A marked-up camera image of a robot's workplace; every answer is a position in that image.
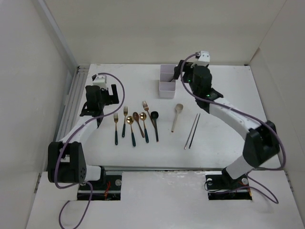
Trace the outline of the beige spoon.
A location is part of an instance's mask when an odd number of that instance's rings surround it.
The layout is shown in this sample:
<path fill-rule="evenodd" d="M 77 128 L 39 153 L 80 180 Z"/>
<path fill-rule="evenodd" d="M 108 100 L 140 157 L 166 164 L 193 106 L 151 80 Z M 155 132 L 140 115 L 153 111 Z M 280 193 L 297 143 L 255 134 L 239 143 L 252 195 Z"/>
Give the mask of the beige spoon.
<path fill-rule="evenodd" d="M 176 126 L 176 122 L 177 122 L 178 116 L 179 116 L 179 114 L 182 112 L 182 110 L 183 110 L 183 105 L 182 105 L 182 104 L 177 104 L 177 105 L 175 106 L 175 117 L 174 117 L 174 120 L 173 120 L 172 129 L 171 129 L 171 132 L 172 132 L 172 133 L 174 132 L 174 129 L 175 129 L 175 126 Z"/>

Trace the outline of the black spoon wooden handle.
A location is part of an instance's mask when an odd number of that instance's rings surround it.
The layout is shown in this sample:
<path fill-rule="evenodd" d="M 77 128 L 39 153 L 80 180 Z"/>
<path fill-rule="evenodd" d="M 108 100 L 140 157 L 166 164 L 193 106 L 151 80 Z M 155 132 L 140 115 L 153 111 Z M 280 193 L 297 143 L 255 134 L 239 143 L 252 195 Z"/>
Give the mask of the black spoon wooden handle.
<path fill-rule="evenodd" d="M 157 111 L 152 111 L 151 112 L 151 117 L 154 121 L 156 142 L 159 142 L 158 128 L 157 128 L 157 119 L 159 118 L 159 113 Z"/>

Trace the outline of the silver metal chopstick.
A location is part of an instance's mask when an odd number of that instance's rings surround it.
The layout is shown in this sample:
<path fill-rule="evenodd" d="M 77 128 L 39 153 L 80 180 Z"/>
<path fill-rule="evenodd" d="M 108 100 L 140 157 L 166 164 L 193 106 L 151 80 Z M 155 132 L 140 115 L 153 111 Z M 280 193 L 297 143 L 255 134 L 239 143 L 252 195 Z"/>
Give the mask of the silver metal chopstick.
<path fill-rule="evenodd" d="M 196 114 L 196 117 L 195 117 L 195 119 L 194 119 L 194 121 L 193 121 L 193 124 L 192 124 L 191 130 L 190 130 L 190 132 L 189 132 L 189 135 L 188 135 L 188 137 L 187 137 L 186 143 L 185 143 L 185 145 L 184 145 L 184 149 L 186 149 L 186 147 L 187 147 L 187 144 L 188 144 L 189 139 L 190 139 L 190 137 L 191 137 L 191 133 L 192 133 L 192 131 L 193 131 L 193 128 L 194 128 L 195 122 L 196 122 L 196 120 L 197 120 L 197 117 L 198 117 L 198 114 Z"/>

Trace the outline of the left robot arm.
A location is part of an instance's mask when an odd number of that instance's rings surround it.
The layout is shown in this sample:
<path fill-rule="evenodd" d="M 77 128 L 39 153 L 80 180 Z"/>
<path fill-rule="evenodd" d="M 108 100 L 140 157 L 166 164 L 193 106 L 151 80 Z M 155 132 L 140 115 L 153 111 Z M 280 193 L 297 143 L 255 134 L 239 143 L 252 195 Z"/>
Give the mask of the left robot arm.
<path fill-rule="evenodd" d="M 97 85 L 86 86 L 86 102 L 74 128 L 59 142 L 48 146 L 48 180 L 52 183 L 84 183 L 90 181 L 96 189 L 105 187 L 107 178 L 104 168 L 86 164 L 83 145 L 96 130 L 103 118 L 106 105 L 118 104 L 116 85 L 111 85 L 113 94 Z"/>

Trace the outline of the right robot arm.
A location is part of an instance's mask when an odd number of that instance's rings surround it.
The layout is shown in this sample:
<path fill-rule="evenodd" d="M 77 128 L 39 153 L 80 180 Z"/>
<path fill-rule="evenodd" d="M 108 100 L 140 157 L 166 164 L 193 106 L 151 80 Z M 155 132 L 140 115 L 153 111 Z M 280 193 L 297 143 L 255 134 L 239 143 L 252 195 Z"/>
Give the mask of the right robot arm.
<path fill-rule="evenodd" d="M 207 66 L 180 60 L 173 77 L 189 84 L 188 93 L 195 98 L 197 105 L 225 122 L 244 140 L 242 155 L 222 170 L 221 183 L 224 187 L 233 187 L 240 177 L 279 153 L 280 142 L 275 124 L 233 108 L 220 92 L 212 88 L 212 74 Z"/>

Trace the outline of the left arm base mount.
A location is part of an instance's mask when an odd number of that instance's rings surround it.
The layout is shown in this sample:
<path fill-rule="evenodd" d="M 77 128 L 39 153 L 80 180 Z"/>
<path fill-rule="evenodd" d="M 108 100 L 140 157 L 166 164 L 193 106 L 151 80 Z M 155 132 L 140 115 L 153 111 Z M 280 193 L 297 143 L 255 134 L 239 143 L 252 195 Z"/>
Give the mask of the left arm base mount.
<path fill-rule="evenodd" d="M 106 171 L 101 166 L 82 167 L 80 178 L 91 183 L 92 200 L 112 201 L 121 199 L 122 173 Z"/>

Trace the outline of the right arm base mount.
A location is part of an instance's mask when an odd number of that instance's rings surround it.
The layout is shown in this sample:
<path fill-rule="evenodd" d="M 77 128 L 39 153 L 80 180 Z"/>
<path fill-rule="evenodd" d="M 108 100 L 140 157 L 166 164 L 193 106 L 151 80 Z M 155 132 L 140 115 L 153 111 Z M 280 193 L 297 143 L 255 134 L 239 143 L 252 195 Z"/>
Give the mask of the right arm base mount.
<path fill-rule="evenodd" d="M 221 171 L 205 172 L 204 189 L 209 200 L 252 200 L 246 175 L 236 180 L 225 177 Z"/>

